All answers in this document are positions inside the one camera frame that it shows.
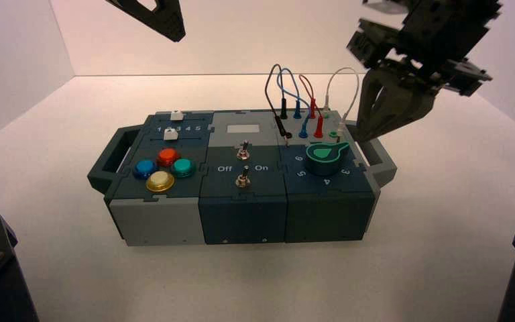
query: metal toggle switch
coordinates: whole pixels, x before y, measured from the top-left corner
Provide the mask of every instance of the metal toggle switch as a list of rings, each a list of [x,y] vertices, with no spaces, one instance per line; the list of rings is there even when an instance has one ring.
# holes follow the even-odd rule
[[[250,185],[249,178],[247,177],[248,172],[249,172],[249,167],[244,166],[243,172],[236,179],[236,186],[238,186],[238,188],[245,188]]]
[[[244,140],[241,148],[238,150],[238,153],[236,154],[238,159],[240,159],[240,160],[249,159],[249,152],[247,151],[248,145],[249,145],[249,142],[247,140]]]

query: white table surface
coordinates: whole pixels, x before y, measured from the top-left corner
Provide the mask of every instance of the white table surface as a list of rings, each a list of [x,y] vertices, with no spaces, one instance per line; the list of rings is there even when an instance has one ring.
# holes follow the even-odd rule
[[[363,241],[125,245],[86,178],[114,131],[159,110],[267,108],[265,79],[76,77],[0,131],[0,213],[41,320],[495,321],[515,258],[515,123],[478,95],[441,93],[382,137],[398,173]],[[322,105],[328,76],[311,80]],[[335,80],[334,109],[351,83]]]

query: red plug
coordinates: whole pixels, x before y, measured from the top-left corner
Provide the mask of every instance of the red plug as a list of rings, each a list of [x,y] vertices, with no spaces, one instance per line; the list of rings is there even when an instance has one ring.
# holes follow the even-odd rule
[[[317,129],[314,131],[314,134],[312,136],[316,138],[323,137],[323,116],[321,115],[319,115],[319,120],[317,120]]]
[[[315,107],[317,107],[317,102],[314,100],[314,97],[311,97],[311,110],[310,110],[310,117],[311,119],[314,119],[316,116],[314,116],[314,110]]]

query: robotic arm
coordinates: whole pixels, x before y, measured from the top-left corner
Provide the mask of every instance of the robotic arm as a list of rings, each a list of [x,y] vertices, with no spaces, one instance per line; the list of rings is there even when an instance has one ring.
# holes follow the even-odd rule
[[[107,0],[178,42],[184,23],[178,0],[156,0],[149,10],[137,0]],[[366,67],[356,141],[365,142],[416,121],[431,111],[441,89],[471,96],[492,78],[465,57],[499,16],[498,0],[363,0],[385,13],[405,13],[401,30],[360,19],[347,49]],[[392,60],[395,49],[402,58]]]

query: blue button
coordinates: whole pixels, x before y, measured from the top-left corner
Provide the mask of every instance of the blue button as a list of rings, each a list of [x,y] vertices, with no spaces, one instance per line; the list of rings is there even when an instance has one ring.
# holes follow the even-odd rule
[[[141,160],[135,165],[133,175],[138,179],[147,179],[153,172],[157,171],[158,167],[155,162],[151,160]]]

